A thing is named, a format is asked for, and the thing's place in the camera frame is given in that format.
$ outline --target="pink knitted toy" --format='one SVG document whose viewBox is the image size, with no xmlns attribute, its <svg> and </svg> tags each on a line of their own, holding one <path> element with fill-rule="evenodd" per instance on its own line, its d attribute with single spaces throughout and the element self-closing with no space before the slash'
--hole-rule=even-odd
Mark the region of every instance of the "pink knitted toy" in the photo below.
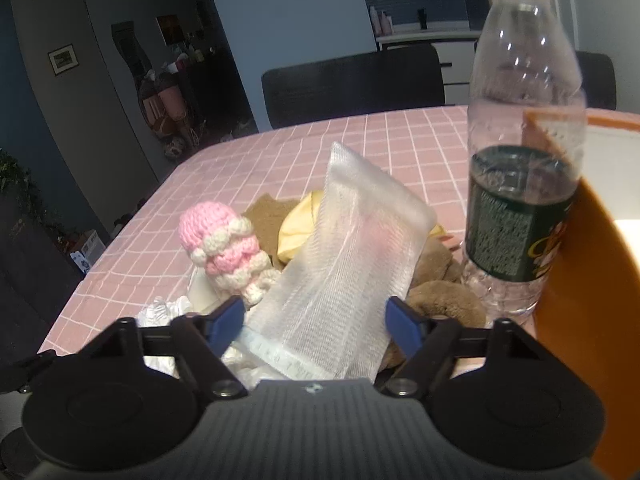
<svg viewBox="0 0 640 480">
<path fill-rule="evenodd" d="M 178 233 L 191 261 L 204 267 L 216 291 L 241 294 L 248 306 L 258 303 L 280 275 L 260 250 L 249 219 L 228 205 L 200 202 L 187 209 Z"/>
</svg>

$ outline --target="white cabinet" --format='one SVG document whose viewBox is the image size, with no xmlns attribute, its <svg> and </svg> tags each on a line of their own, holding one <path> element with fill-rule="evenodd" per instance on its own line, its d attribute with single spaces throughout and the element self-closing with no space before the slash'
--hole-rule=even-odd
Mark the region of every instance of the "white cabinet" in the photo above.
<svg viewBox="0 0 640 480">
<path fill-rule="evenodd" d="M 473 41 L 439 41 L 431 43 L 442 67 L 442 82 L 447 105 L 469 103 L 469 81 L 476 56 Z"/>
<path fill-rule="evenodd" d="M 445 85 L 471 81 L 476 55 L 473 41 L 443 41 L 431 44 L 440 58 L 442 82 Z"/>
<path fill-rule="evenodd" d="M 447 105 L 468 105 L 469 84 L 444 85 L 444 101 Z"/>
</svg>

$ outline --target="screw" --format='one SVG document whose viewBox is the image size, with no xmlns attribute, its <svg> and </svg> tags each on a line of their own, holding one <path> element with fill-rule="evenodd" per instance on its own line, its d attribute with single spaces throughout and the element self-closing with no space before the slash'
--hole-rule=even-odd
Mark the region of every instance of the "screw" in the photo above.
<svg viewBox="0 0 640 480">
<path fill-rule="evenodd" d="M 322 387 L 322 384 L 313 383 L 308 386 L 305 386 L 305 390 L 308 394 L 315 395 L 315 394 L 319 394 L 322 390 L 324 390 L 324 388 Z"/>
<path fill-rule="evenodd" d="M 211 392 L 218 397 L 233 397 L 242 391 L 242 385 L 238 381 L 223 379 L 213 384 Z"/>
<path fill-rule="evenodd" d="M 391 379 L 386 384 L 386 389 L 398 397 L 410 397 L 418 391 L 418 385 L 411 379 Z"/>
</svg>

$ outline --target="black chair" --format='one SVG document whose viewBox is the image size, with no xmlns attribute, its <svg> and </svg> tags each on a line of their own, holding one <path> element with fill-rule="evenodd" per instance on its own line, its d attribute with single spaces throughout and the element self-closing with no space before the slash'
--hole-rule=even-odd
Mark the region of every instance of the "black chair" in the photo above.
<svg viewBox="0 0 640 480">
<path fill-rule="evenodd" d="M 590 108 L 616 109 L 616 72 L 609 56 L 576 52 Z"/>
<path fill-rule="evenodd" d="M 262 90 L 273 128 L 444 104 L 429 43 L 276 68 L 262 76 Z"/>
</svg>

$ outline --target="plastic water bottle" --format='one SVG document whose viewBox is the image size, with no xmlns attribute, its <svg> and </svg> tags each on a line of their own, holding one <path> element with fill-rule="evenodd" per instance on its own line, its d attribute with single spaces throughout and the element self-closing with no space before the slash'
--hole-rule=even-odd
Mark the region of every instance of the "plastic water bottle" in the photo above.
<svg viewBox="0 0 640 480">
<path fill-rule="evenodd" d="M 492 0 L 468 108 L 463 283 L 523 323 L 558 252 L 586 127 L 582 76 L 551 0 Z"/>
</svg>

